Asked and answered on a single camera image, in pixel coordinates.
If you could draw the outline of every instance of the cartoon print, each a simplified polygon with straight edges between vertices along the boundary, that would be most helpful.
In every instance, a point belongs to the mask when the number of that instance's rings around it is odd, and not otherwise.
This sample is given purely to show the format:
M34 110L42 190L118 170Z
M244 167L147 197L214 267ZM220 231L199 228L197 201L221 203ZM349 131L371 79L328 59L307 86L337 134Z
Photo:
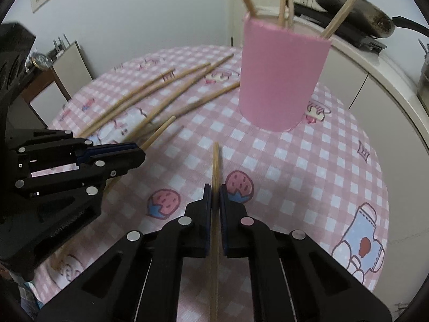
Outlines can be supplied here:
M368 271L378 272L384 260L384 248L374 238L376 220L374 208L369 203L362 204L332 252L332 257L361 283Z
M317 121L325 121L325 114L330 114L332 111L326 105L318 102L317 100L310 100L305 112L305 118L308 124L316 123Z
M366 163L368 163L370 153L361 141L359 141L359 149L357 149L357 153L362 156Z
M128 133L130 126L134 127L136 124L141 122L142 116L146 117L146 114L141 108L130 108L124 114L118 116L112 121L109 121L100 128L93 136L94 142L96 145L119 143Z
M239 170L231 172L225 181L228 198L231 201L246 203L253 197L254 186L250 177Z
M71 110L70 109L66 109L63 111L63 113L61 114L60 118L58 119L59 122L64 121L64 119L67 117L68 114L70 114Z
M145 58L144 68L150 68L153 65L164 63L165 59L158 56L149 56Z
M232 76L239 77L240 74L233 70L229 70L225 68L217 68L213 70L212 73L205 76L205 84L213 85L218 82L222 83L222 82L228 81Z
M164 80L164 82L167 82L168 80L171 80L172 78L174 78L174 71L172 71L168 75L165 75L162 79Z
M82 111L83 111L83 112L87 111L87 110L91 107L91 105L93 105L93 104L94 104L94 102L95 102L95 99L94 99L94 98L90 98L90 99L88 99L88 100L86 101L86 103L82 106Z
M76 257L69 254L60 262L58 271L54 270L50 264L47 264L47 269L51 280L55 282L59 289L64 289L83 272L84 267Z
M174 190L161 189L147 200L147 214L165 220L180 206L180 195Z

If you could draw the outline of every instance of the pink checkered tablecloth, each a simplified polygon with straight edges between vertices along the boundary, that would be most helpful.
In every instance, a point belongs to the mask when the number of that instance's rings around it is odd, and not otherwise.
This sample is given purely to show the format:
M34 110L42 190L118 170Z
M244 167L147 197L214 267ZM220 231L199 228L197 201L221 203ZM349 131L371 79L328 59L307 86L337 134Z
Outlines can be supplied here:
M218 46L181 47L136 58L82 88L50 128L78 134L131 89L175 67L234 58L181 95L172 112L238 81L241 51ZM127 131L185 80L177 81L130 108L90 137L95 144L122 142ZM147 150L141 168L130 171L104 198L102 215L76 235L61 269L46 261L33 289L46 303L130 230L159 230L202 198L212 177L212 145L222 147L223 178L230 198L271 229L302 229L368 289L380 275L387 244L389 205L377 155L353 115L321 83L301 124L272 133L240 114L234 90L178 119ZM178 321L208 320L206 261L186 259ZM220 321L252 320L247 262L222 259Z

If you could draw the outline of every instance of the strawberry print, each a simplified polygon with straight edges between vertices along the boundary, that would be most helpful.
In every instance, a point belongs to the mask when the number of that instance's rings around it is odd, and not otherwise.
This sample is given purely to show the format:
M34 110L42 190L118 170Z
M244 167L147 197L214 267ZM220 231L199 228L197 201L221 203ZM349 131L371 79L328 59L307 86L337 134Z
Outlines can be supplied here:
M180 195L174 190L161 189L147 200L147 214L165 220L180 206Z
M94 98L88 99L87 102L82 106L82 111L83 112L87 111L91 107L91 105L94 104L94 102L95 102Z
M63 111L63 113L61 114L60 118L58 119L58 122L63 122L64 119L67 117L68 114L70 114L71 110L70 109L66 109Z
M239 170L231 172L225 181L228 198L231 201L245 203L252 199L254 187L250 177Z

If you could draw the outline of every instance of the white wall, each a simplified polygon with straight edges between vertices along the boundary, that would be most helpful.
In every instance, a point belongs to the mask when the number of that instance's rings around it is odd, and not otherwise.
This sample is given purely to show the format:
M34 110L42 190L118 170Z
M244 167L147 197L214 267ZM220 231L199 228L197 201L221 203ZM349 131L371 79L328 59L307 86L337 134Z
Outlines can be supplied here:
M161 48L227 45L227 0L50 0L35 13L16 0L6 21L19 21L48 52L66 34L77 40L93 76Z
M414 0L368 0L379 7L389 17L405 17L428 27ZM424 62L424 51L419 45L418 39L425 44L429 43L429 38L412 30L396 28L389 38L380 41L387 46L385 52L394 62L396 62L411 77L414 82L420 78L421 68Z

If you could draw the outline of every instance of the white cabinet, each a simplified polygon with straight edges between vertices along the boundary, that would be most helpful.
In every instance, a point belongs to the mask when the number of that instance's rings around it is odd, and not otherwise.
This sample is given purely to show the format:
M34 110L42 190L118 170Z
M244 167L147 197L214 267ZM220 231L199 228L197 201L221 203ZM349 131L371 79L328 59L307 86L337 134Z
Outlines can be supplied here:
M55 61L54 70L71 97L92 81L77 42L72 43Z
M47 125L52 122L66 104L67 100L55 82L46 87L30 103L34 111Z
M45 128L21 96L17 96L9 106L7 119L14 129L42 130Z
M332 47L319 82L328 87L346 108L350 108L367 76L368 73L359 65Z
M375 294L408 303L429 271L429 155L406 114L369 76L350 111L378 155L390 203L389 241Z

